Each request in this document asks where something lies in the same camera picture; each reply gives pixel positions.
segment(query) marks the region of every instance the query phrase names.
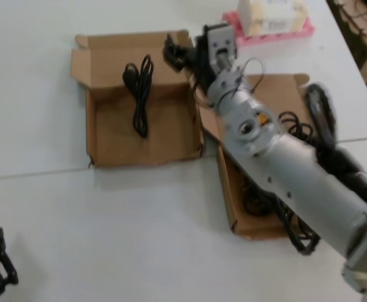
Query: black cable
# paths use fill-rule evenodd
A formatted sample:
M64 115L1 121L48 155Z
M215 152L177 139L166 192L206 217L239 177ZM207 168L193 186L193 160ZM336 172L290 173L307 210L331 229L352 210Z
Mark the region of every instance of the black cable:
M280 113L278 118L282 124L291 123L287 129L290 135L296 137L299 140L303 140L309 145L315 145L312 126L306 123L301 123L298 116L294 112L284 111Z
M146 55L141 64L140 72L133 63L126 65L123 73L123 81L128 90L133 94L136 101L136 108L133 114L133 127L142 137L148 137L148 121L145 105L151 90L152 73L154 63L150 55Z

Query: cardboard flap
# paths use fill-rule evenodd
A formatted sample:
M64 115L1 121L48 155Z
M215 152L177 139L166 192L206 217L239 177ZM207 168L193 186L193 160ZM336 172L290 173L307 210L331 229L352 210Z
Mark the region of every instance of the cardboard flap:
M76 43L81 48L89 49L159 47L164 44L167 33L169 32L126 33L102 36L77 35ZM172 31L170 34L180 45L191 46L187 30Z
M154 63L153 84L187 82L184 72L175 72L164 61L162 49L168 32L132 35L76 36L82 49L72 51L71 76L90 89L123 86L125 67L133 63L140 70L148 54ZM187 31L170 33L180 45L190 46Z
M250 83L255 83L260 75L247 76ZM308 110L303 102L302 86L309 82L307 74L266 74L257 87L254 97L265 104L277 117L283 112L291 109L296 112L300 121L311 123ZM196 97L203 102L205 96L198 89ZM222 120L216 116L214 110L200 106L201 122L204 129L218 141L224 132Z

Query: open cardboard box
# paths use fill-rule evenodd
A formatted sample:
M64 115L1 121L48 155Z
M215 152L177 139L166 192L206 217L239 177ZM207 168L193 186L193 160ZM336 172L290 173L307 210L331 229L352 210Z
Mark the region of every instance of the open cardboard box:
M259 75L250 76L250 83L255 83ZM301 122L312 125L312 119L303 101L303 88L309 81L306 74L297 75L265 75L255 91L255 98L264 103L278 116L281 112L292 111ZM205 129L218 141L224 132L223 123L216 117L212 109L200 108L201 120ZM256 217L244 209L243 173L235 166L233 160L223 151L218 150L218 168L222 182L225 207L231 230L250 240L265 240L287 237L282 222L275 214Z
M71 76L88 88L86 98L87 153L97 167L157 165L201 156L203 133L188 74L166 64L162 48L167 33L76 36ZM172 33L190 46L187 31ZM128 63L140 69L149 54L154 63L147 101L149 136L133 128L135 100L122 75Z

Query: power cord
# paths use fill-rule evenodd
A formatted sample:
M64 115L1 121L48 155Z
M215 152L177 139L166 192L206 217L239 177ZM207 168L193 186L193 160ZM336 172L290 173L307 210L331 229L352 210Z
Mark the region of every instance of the power cord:
M133 127L142 138L148 137L148 121L145 106L151 90L153 71L154 63L151 61L150 55L146 55L141 64L140 72L136 65L129 63L126 65L123 73L123 81L136 101Z

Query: hole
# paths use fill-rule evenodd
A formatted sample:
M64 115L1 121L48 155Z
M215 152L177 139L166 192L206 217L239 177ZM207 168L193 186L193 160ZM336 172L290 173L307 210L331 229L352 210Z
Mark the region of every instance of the hole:
M253 126L252 124L250 124L249 122L244 122L240 127L239 127L239 131L240 134L249 134L251 131L253 130Z

